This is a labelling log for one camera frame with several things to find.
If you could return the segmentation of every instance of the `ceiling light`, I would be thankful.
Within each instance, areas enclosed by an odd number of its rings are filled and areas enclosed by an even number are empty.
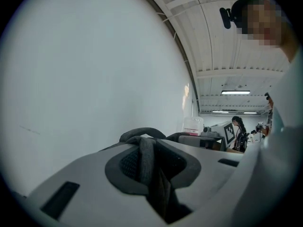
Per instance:
[[[240,90],[233,90],[233,91],[222,91],[222,95],[231,95],[231,94],[249,94],[250,91],[240,91]]]

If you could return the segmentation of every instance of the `fluorescent light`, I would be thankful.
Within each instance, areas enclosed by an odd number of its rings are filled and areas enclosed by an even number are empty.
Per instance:
[[[230,95],[230,94],[249,94],[250,91],[239,91],[239,90],[234,90],[234,91],[222,91],[222,95]]]
[[[213,113],[228,113],[228,111],[213,111]]]

